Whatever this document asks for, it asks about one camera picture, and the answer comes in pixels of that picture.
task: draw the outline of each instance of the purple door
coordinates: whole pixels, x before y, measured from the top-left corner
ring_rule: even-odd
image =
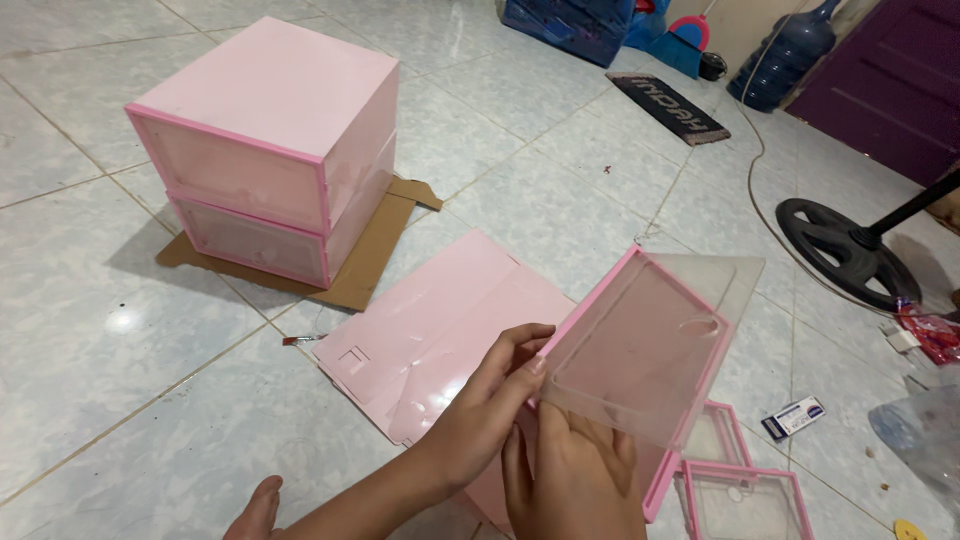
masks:
[[[882,0],[787,111],[933,184],[960,159],[960,0]]]

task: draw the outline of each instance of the broom handle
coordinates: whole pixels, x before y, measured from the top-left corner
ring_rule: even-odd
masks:
[[[717,3],[717,0],[713,0],[712,2],[710,2],[710,5],[707,6],[707,8],[704,10],[704,13],[703,13],[702,15],[700,15],[700,16],[706,17],[706,16],[707,16],[707,13],[709,13],[710,10],[713,9],[713,4],[716,4],[716,3]]]

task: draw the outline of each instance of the blue plastic bag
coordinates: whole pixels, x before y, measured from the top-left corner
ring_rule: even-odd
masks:
[[[634,13],[634,18],[630,21],[630,28],[627,30],[627,38],[623,44],[641,51],[647,50],[654,39],[666,32],[664,16],[669,6],[670,0],[654,0],[654,12]]]
[[[609,67],[634,14],[636,0],[507,0],[503,24]]]

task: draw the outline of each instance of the electrical cord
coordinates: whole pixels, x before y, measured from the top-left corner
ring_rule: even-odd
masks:
[[[743,117],[747,120],[747,123],[750,124],[751,129],[754,130],[756,139],[760,142],[760,153],[757,154],[750,161],[750,169],[747,171],[747,192],[750,194],[750,202],[754,205],[754,211],[756,212],[757,217],[759,217],[760,221],[763,222],[763,225],[767,228],[767,231],[769,231],[770,234],[772,234],[773,237],[777,239],[777,242],[780,243],[780,246],[783,248],[783,250],[786,251],[786,253],[790,257],[792,257],[797,262],[797,264],[800,265],[801,268],[803,268],[804,272],[806,272],[806,274],[810,278],[812,278],[815,282],[819,283],[824,289],[832,292],[833,294],[839,296],[840,298],[852,304],[855,304],[860,307],[864,307],[884,317],[894,319],[895,316],[893,313],[890,313],[885,309],[879,309],[877,307],[873,307],[855,298],[851,298],[846,293],[835,289],[828,282],[824,281],[824,279],[821,278],[816,271],[810,270],[806,266],[806,262],[801,260],[799,257],[797,257],[796,254],[793,253],[793,251],[790,249],[787,243],[783,240],[783,238],[781,238],[780,235],[777,234],[774,228],[770,225],[770,222],[767,221],[767,218],[763,215],[763,212],[760,210],[760,205],[756,202],[756,197],[754,196],[754,165],[756,164],[756,161],[762,158],[763,155],[766,153],[767,146],[766,144],[763,143],[763,137],[760,136],[760,131],[756,128],[756,126],[754,125],[754,122],[750,119],[750,116],[747,115],[747,110],[745,108],[746,104],[744,103],[747,99],[747,90],[750,88],[750,83],[754,80],[754,75],[756,74],[756,70],[760,67],[760,63],[763,62],[764,57],[767,56],[767,51],[769,51],[770,47],[774,44],[774,40],[777,39],[777,36],[780,35],[780,31],[783,30],[786,24],[790,22],[790,19],[793,18],[793,15],[797,14],[804,7],[804,4],[806,4],[806,0],[800,0],[800,2],[797,4],[797,7],[794,8],[793,12],[787,15],[786,19],[783,20],[783,24],[781,24],[780,27],[777,28],[777,31],[774,32],[773,36],[770,37],[770,41],[767,43],[766,48],[764,48],[763,53],[760,54],[760,58],[756,60],[756,64],[754,65],[754,70],[750,72],[750,77],[747,78],[747,83],[743,86],[743,93],[740,94],[740,100],[735,102],[737,104],[737,108],[740,110],[740,113],[743,114]],[[897,314],[898,317],[926,317],[928,315],[937,315],[941,317],[944,316],[944,314],[941,314],[941,313],[917,313],[917,314],[903,314],[903,315]]]

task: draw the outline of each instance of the fingernail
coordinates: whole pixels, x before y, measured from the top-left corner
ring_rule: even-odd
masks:
[[[539,375],[543,373],[543,370],[546,368],[546,356],[536,355],[524,364],[524,367],[530,370],[530,373],[534,375]]]

